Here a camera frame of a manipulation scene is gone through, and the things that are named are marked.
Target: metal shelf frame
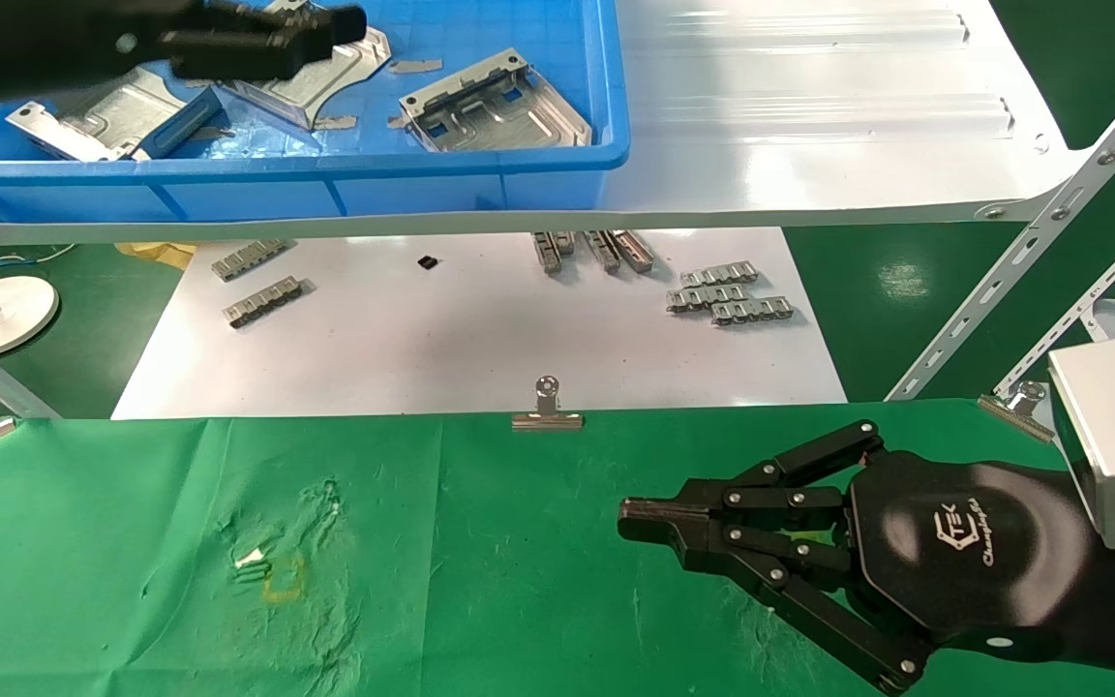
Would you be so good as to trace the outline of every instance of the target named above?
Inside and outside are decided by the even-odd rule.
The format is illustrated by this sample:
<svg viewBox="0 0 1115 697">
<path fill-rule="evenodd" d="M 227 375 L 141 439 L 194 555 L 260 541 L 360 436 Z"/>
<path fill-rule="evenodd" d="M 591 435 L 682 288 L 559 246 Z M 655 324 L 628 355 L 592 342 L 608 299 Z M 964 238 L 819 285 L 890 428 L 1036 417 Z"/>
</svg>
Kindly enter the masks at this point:
<svg viewBox="0 0 1115 697">
<path fill-rule="evenodd" d="M 707 0 L 721 1 L 721 3 L 735 3 L 736 0 Z M 973 0 L 958 0 L 961 3 L 973 3 Z M 623 0 L 620 8 L 624 8 L 624 27 L 639 26 L 642 22 L 642 14 L 631 18 L 631 12 L 643 12 L 642 0 Z M 995 21 L 995 14 L 990 18 Z M 982 17 L 977 19 L 986 22 Z M 633 70 L 644 70 L 649 61 L 657 59 L 656 51 L 644 51 L 631 46 L 638 43 L 638 37 L 632 39 L 627 37 L 624 45 L 628 47 L 628 62 L 633 61 Z M 1009 48 L 1014 61 L 1017 56 Z M 1058 138 L 1059 134 L 1053 132 L 1053 138 Z M 667 159 L 653 158 L 663 151 L 663 142 L 650 142 L 649 138 L 637 138 L 636 153 L 632 162 L 628 164 L 619 180 L 610 182 L 611 193 L 614 181 L 624 181 L 631 176 L 641 175 L 641 167 L 662 167 Z M 981 326 L 988 313 L 1004 299 L 1017 284 L 1028 270 L 1034 267 L 1044 252 L 1048 250 L 1053 242 L 1067 229 L 1067 226 L 1079 215 L 1079 212 L 1087 206 L 1115 173 L 1115 120 L 1098 137 L 1097 144 L 1079 153 L 1063 151 L 1060 156 L 1050 159 L 1053 163 L 1063 163 L 1067 166 L 1076 159 L 1080 164 L 1069 167 L 1070 176 L 1058 176 L 1053 184 L 1053 188 L 1039 191 L 1030 199 L 1014 200 L 1012 202 L 960 202 L 949 204 L 932 204 L 932 206 L 911 207 L 860 207 L 851 210 L 803 210 L 803 211 L 778 211 L 760 210 L 752 206 L 752 200 L 740 199 L 734 202 L 734 206 L 724 206 L 720 210 L 683 211 L 658 204 L 659 209 L 644 209 L 646 202 L 634 202 L 638 210 L 628 211 L 554 211 L 554 212 L 525 212 L 525 211 L 493 211 L 493 212 L 464 212 L 446 213 L 446 215 L 415 215 L 415 216 L 367 216 L 367 217 L 336 217 L 334 220 L 298 220 L 298 221 L 252 221 L 252 222 L 230 222 L 229 224 L 0 224 L 0 244 L 46 244 L 46 243 L 106 243 L 106 242 L 133 242 L 140 239 L 151 241 L 224 241 L 225 239 L 321 239 L 321 238 L 355 238 L 356 235 L 398 235 L 398 234 L 429 234 L 442 233 L 474 233 L 474 232 L 534 232 L 544 230 L 614 230 L 614 229 L 690 229 L 690 226 L 760 226 L 760 225 L 814 225 L 814 224 L 898 224 L 899 222 L 934 222 L 934 221 L 960 221 L 960 220 L 1030 220 L 1030 223 L 1021 230 L 1012 244 L 1001 258 L 988 270 L 982 281 L 975 287 L 970 296 L 966 298 L 959 310 L 952 314 L 941 332 L 934 337 L 928 348 L 918 356 L 911 369 L 894 386 L 886 400 L 910 400 L 921 393 L 921 389 L 930 383 L 930 379 L 949 361 L 961 346 L 964 345 L 966 337 L 972 335 Z M 680 166 L 681 163 L 669 159 L 670 166 Z M 707 180 L 708 176 L 696 175 L 694 181 Z M 743 181 L 736 181 L 736 185 L 743 185 Z M 1114 281 L 1115 264 L 1105 272 L 1101 283 L 1095 291 L 1103 292 L 1106 288 L 1104 283 Z M 1080 300 L 1072 312 L 1075 317 L 1082 317 L 1080 304 L 1085 304 L 1085 299 Z M 1017 376 L 1022 374 L 1037 357 L 1044 355 L 1047 349 L 1045 342 L 1050 346 L 1050 341 L 1059 336 L 1065 327 L 1069 327 L 1075 318 L 1063 317 L 1045 339 L 1040 340 L 1034 351 L 1011 370 L 1000 385 L 997 393 L 1002 393 L 1008 388 L 1008 383 L 1012 383 Z M 42 401 L 37 400 L 22 385 L 0 369 L 0 398 L 17 415 L 39 416 L 40 418 L 56 418 L 52 409 L 46 407 Z"/>
</svg>

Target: green floor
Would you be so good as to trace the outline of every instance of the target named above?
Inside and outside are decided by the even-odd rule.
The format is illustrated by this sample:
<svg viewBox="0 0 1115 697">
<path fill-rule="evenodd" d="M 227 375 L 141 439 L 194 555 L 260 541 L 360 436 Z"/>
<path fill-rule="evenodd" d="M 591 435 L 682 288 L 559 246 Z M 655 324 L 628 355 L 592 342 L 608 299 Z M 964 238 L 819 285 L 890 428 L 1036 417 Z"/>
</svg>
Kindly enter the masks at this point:
<svg viewBox="0 0 1115 697">
<path fill-rule="evenodd" d="M 1115 116 L 1115 3 L 995 0 L 993 6 L 1070 146 L 1090 145 Z M 880 400 L 1021 229 L 787 229 L 850 399 Z M 1112 260 L 1115 177 L 923 396 L 990 389 Z M 97 245 L 79 246 L 40 273 L 61 292 L 62 313 L 1 362 L 59 414 L 108 416 L 180 274 Z M 1072 330 L 1065 341 L 1087 340 L 1073 336 L 1080 331 Z"/>
</svg>

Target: bolt hole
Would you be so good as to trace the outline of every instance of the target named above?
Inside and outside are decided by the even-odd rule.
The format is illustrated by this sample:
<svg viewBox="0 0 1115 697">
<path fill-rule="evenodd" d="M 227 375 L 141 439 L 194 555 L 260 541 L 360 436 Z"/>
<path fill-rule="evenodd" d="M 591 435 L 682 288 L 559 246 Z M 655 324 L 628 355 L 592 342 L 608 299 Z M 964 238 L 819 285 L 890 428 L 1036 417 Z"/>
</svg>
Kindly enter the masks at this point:
<svg viewBox="0 0 1115 697">
<path fill-rule="evenodd" d="M 1018 252 L 1017 256 L 1014 256 L 1012 263 L 1015 267 L 1021 264 L 1022 261 L 1026 261 L 1027 255 L 1030 254 L 1031 248 L 1034 248 L 1037 242 L 1039 242 L 1039 238 L 1028 239 L 1026 246 L 1022 246 L 1022 251 Z"/>
<path fill-rule="evenodd" d="M 999 281 L 992 283 L 992 287 L 988 288 L 987 292 L 983 292 L 983 297 L 979 298 L 979 304 L 987 304 L 987 301 L 991 300 L 992 296 L 996 296 L 996 291 L 999 290 L 1000 287 L 1001 282 Z"/>
<path fill-rule="evenodd" d="M 958 326 L 954 327 L 954 329 L 952 329 L 952 331 L 949 332 L 949 339 L 957 339 L 958 335 L 963 332 L 966 326 L 969 326 L 969 323 L 970 323 L 970 318 L 961 318 L 961 321 L 958 322 Z"/>
</svg>

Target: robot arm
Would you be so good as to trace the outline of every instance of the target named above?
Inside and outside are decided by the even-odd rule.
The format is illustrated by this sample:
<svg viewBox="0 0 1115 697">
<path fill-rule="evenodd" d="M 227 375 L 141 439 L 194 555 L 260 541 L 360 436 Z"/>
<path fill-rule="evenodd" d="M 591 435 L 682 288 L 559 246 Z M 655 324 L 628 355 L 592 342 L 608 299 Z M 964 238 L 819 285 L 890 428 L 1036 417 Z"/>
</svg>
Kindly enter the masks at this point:
<svg viewBox="0 0 1115 697">
<path fill-rule="evenodd" d="M 223 0 L 0 0 L 0 100 L 88 87 L 157 59 L 186 79 L 284 79 L 366 31 L 358 6 L 266 13 Z"/>
<path fill-rule="evenodd" d="M 860 464 L 845 494 L 809 486 Z M 731 481 L 627 498 L 619 533 L 731 579 L 884 694 L 946 648 L 1115 669 L 1115 550 L 1067 473 L 891 453 L 859 422 Z"/>
</svg>

